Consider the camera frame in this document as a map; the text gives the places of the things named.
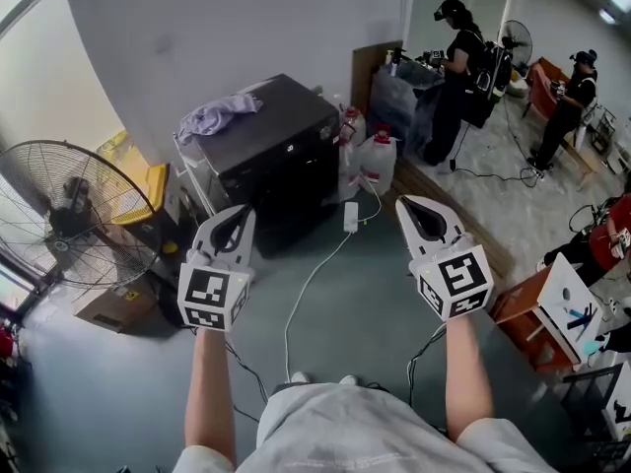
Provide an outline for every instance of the white t-shirt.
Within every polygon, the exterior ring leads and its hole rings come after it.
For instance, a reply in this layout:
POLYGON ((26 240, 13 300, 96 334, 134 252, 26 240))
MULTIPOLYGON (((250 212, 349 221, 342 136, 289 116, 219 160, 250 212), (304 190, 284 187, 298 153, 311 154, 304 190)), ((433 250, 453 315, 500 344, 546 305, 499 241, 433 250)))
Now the white t-shirt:
MULTIPOLYGON (((234 471, 222 454, 189 446, 174 473, 234 471)), ((482 419, 454 444, 391 394, 353 385, 290 387, 260 419, 246 472, 554 473, 509 421, 482 419)))

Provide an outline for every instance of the red shirt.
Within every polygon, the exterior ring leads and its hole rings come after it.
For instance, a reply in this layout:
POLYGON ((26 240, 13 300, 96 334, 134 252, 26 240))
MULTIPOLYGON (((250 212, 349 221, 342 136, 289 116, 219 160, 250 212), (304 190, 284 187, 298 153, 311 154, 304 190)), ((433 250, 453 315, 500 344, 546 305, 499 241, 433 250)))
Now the red shirt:
MULTIPOLYGON (((631 194, 625 194, 609 209, 609 217, 613 221, 616 230, 620 233, 624 228, 631 232, 631 194)), ((609 233, 607 225, 600 225, 593 229, 590 235, 590 249, 598 264, 609 271, 621 259, 611 255, 609 233)))

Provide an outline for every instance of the electric fan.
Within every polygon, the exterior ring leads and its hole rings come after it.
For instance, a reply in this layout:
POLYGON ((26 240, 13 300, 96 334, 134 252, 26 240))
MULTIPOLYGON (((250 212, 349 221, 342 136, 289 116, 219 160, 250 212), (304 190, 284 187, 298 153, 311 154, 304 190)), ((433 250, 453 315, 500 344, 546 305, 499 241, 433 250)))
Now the electric fan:
POLYGON ((80 147, 38 140, 0 155, 0 249, 39 276, 110 288, 149 269, 160 228, 119 169, 80 147))
POLYGON ((498 42, 512 54, 512 63, 516 69, 528 64, 532 56, 532 38, 527 28, 519 21, 504 23, 498 34, 498 42))

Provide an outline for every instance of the white shoe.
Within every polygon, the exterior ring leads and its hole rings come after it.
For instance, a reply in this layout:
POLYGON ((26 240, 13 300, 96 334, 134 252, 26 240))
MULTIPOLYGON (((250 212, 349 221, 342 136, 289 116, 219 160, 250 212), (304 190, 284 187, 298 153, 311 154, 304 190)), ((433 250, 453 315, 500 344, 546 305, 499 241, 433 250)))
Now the white shoe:
POLYGON ((304 372, 295 372, 292 375, 292 379, 290 380, 292 383, 301 382, 301 383, 311 383, 309 377, 304 372))
POLYGON ((357 376, 352 374, 347 374, 339 381, 342 385, 359 385, 359 381, 357 380, 357 376))

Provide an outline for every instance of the cardboard box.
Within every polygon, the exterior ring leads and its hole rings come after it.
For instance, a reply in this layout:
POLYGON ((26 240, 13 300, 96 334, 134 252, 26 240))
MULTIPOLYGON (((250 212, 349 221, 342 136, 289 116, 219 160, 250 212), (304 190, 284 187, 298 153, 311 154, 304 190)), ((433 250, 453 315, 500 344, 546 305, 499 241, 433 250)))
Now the cardboard box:
POLYGON ((87 291, 73 302, 74 315, 120 333, 153 309, 156 301, 147 280, 140 278, 118 288, 87 291))

